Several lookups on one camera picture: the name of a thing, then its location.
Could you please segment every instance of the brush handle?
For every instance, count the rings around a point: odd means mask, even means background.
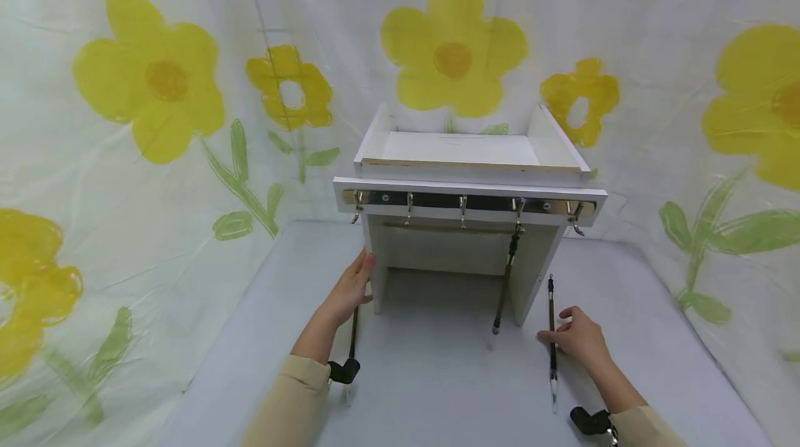
[[[549,295],[549,322],[551,322],[551,332],[555,331],[555,304],[553,303],[553,276],[547,282],[547,291]],[[555,343],[551,343],[551,374],[556,371],[556,348]]]

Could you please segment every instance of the metal hook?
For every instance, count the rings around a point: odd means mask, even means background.
[[[411,225],[411,208],[414,207],[414,194],[408,193],[406,197],[408,201],[408,214],[406,215],[406,226]]]
[[[517,205],[517,199],[514,199],[514,204],[511,207],[517,212],[517,226],[522,226],[522,210],[525,209],[525,198],[519,198],[519,205]]]
[[[567,214],[569,215],[569,222],[572,223],[572,230],[574,230],[577,235],[585,237],[586,234],[578,227],[578,219],[581,217],[581,211],[583,211],[583,201],[578,202],[578,207],[575,208],[575,212],[572,212],[572,206],[569,201],[567,201]]]
[[[467,223],[465,223],[464,215],[467,214],[467,196],[462,195],[459,199],[461,200],[461,230],[466,230]]]
[[[363,206],[361,205],[362,195],[363,194],[358,190],[353,190],[353,200],[355,201],[355,216],[353,216],[353,221],[351,221],[351,225],[354,225],[354,223],[358,221],[358,217],[361,216],[361,212],[364,210]]]

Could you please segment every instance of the human hand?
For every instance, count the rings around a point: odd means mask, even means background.
[[[372,301],[372,295],[367,295],[367,283],[374,265],[375,257],[367,254],[367,249],[362,249],[317,312],[335,322],[337,327],[347,322],[357,306]]]
[[[601,327],[589,319],[583,310],[578,306],[570,306],[562,310],[558,317],[572,317],[572,320],[564,322],[554,332],[539,331],[536,335],[541,341],[555,343],[587,370],[613,363]]]

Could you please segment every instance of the white wooden shelf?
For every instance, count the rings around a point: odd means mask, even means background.
[[[527,135],[398,131],[383,105],[355,158],[361,178],[578,188],[590,168],[546,106],[533,109]]]

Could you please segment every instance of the green leaf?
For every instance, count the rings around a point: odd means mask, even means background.
[[[49,404],[46,396],[37,395],[0,409],[0,440],[25,430],[44,414]]]
[[[751,254],[794,246],[800,242],[800,212],[754,212],[718,226],[709,245],[725,254]]]
[[[445,132],[446,133],[455,132],[455,117],[453,117],[452,112],[447,113],[447,119],[445,119]]]
[[[292,146],[286,143],[286,141],[280,135],[278,135],[278,133],[275,133],[273,130],[267,130],[267,136],[269,137],[269,141],[272,141],[274,143],[274,146],[278,147],[278,150],[280,152],[283,153],[292,152]]]
[[[106,414],[97,398],[96,389],[89,383],[83,372],[57,348],[44,346],[39,354],[47,366],[75,395],[75,399],[78,400],[81,410],[86,416],[86,421],[89,421],[92,427],[99,425],[106,418]]]
[[[731,321],[731,309],[725,303],[705,294],[685,291],[679,296],[679,303],[684,310],[689,307],[706,322],[722,326]]]
[[[131,309],[123,306],[117,310],[117,318],[114,321],[114,325],[111,326],[108,337],[100,345],[98,353],[94,354],[92,363],[89,366],[87,378],[91,385],[97,386],[102,383],[108,377],[111,369],[114,369],[122,357],[125,356],[128,346],[131,345],[132,327]]]
[[[233,211],[221,216],[211,226],[217,241],[232,241],[253,231],[253,215],[249,211]]]
[[[481,133],[482,135],[508,135],[508,123],[503,122],[502,124],[488,126]]]
[[[321,165],[331,165],[336,158],[339,157],[339,148],[333,147],[332,149],[327,149],[327,151],[320,151],[320,152],[312,152],[308,154],[306,158],[307,165],[315,165],[316,167],[320,167]]]
[[[275,214],[278,212],[278,205],[283,198],[283,185],[280,183],[273,183],[269,186],[267,193],[267,214],[275,219]]]
[[[247,138],[242,122],[238,119],[231,124],[231,153],[233,154],[233,173],[242,184],[247,184],[249,169],[247,166]]]
[[[704,243],[708,240],[709,236],[717,225],[717,220],[725,210],[725,205],[731,199],[731,193],[738,181],[742,178],[744,172],[739,173],[735,177],[725,178],[714,189],[706,194],[703,200],[698,217],[694,221],[694,240]]]
[[[689,253],[692,249],[692,233],[686,224],[686,215],[683,214],[681,207],[673,201],[668,201],[658,210],[658,216],[661,217],[664,232],[667,233],[669,240],[673,241],[681,251]]]

